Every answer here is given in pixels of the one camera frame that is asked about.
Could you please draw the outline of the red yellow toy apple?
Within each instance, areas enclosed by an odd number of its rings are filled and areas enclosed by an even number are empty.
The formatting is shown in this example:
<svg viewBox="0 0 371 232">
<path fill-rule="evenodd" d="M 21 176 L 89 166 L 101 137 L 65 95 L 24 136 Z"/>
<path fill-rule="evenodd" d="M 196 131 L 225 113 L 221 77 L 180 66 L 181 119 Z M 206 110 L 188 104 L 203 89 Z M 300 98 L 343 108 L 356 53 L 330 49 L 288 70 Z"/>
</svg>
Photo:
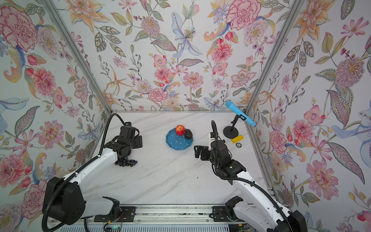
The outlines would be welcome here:
<svg viewBox="0 0 371 232">
<path fill-rule="evenodd" d="M 177 125 L 175 128 L 175 133 L 179 136 L 182 136 L 185 134 L 185 127 L 183 125 Z"/>
</svg>

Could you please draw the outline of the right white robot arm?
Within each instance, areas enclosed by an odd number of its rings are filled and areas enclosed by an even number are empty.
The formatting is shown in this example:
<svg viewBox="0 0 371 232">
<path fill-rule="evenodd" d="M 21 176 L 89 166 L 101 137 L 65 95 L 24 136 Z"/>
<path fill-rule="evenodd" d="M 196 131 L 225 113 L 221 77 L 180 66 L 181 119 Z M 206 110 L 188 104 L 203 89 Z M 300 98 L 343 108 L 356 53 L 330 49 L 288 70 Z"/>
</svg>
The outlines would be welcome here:
<svg viewBox="0 0 371 232">
<path fill-rule="evenodd" d="M 291 211 L 276 201 L 231 154 L 225 141 L 212 141 L 208 146 L 194 146 L 195 157 L 210 161 L 214 174 L 228 181 L 243 196 L 226 202 L 226 217 L 244 221 L 258 232 L 306 232 L 304 215 Z"/>
</svg>

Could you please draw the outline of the dark brown toy avocado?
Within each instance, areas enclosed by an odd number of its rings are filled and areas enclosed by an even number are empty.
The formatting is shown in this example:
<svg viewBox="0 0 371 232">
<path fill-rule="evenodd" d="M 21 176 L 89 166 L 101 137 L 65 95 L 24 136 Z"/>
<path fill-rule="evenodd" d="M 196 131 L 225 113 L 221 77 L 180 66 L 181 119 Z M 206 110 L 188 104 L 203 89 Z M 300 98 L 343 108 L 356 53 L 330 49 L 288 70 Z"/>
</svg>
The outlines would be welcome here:
<svg viewBox="0 0 371 232">
<path fill-rule="evenodd" d="M 193 138 L 193 134 L 192 134 L 191 130 L 186 129 L 186 130 L 185 130 L 185 133 L 184 133 L 184 137 L 185 137 L 187 140 L 191 140 L 191 139 Z"/>
</svg>

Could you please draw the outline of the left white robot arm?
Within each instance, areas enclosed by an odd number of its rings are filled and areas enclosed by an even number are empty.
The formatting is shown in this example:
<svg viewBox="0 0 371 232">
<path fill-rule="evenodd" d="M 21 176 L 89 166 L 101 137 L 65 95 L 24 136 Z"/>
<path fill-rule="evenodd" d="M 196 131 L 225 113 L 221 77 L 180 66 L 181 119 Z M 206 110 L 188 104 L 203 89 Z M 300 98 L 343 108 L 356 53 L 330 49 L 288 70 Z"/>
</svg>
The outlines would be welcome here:
<svg viewBox="0 0 371 232">
<path fill-rule="evenodd" d="M 122 214 L 119 200 L 105 195 L 95 200 L 86 200 L 84 192 L 98 175 L 112 165 L 132 167 L 137 164 L 137 161 L 128 157 L 132 150 L 142 146 L 140 131 L 132 126 L 122 126 L 120 134 L 107 142 L 98 155 L 71 174 L 50 179 L 42 208 L 43 228 L 48 228 L 49 218 L 60 221 L 61 225 L 72 225 L 80 219 L 94 216 L 102 216 L 108 220 L 118 219 Z"/>
</svg>

